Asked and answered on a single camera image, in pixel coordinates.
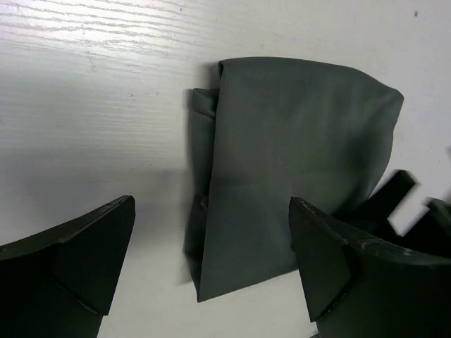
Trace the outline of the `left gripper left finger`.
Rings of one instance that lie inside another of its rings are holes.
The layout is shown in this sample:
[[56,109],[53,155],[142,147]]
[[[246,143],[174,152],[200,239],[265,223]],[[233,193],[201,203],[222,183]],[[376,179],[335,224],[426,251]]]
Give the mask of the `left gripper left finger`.
[[124,195],[1,246],[1,336],[96,337],[134,223],[135,199]]

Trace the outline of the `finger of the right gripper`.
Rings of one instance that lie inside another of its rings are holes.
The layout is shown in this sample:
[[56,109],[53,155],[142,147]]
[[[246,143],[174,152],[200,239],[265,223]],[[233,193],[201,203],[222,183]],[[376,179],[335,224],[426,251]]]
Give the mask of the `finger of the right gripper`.
[[394,232],[388,218],[415,185],[409,171],[396,170],[379,190],[353,210],[347,222],[365,232]]
[[427,211],[402,238],[401,258],[417,263],[450,262],[450,204],[429,199]]

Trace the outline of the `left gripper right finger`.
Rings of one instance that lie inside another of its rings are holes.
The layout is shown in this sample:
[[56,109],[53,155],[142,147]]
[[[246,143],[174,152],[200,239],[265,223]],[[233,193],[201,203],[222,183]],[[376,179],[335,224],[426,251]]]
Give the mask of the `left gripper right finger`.
[[450,239],[400,246],[301,198],[289,226],[309,319],[320,337],[449,337]]

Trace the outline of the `dark grey t shirt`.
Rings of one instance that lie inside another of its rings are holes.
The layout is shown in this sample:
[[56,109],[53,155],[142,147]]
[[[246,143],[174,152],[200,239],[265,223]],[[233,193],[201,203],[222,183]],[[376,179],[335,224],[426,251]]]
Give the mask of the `dark grey t shirt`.
[[194,199],[184,252],[198,301],[292,272],[291,198],[326,213],[368,199],[404,102],[360,70],[294,58],[229,58],[190,99]]

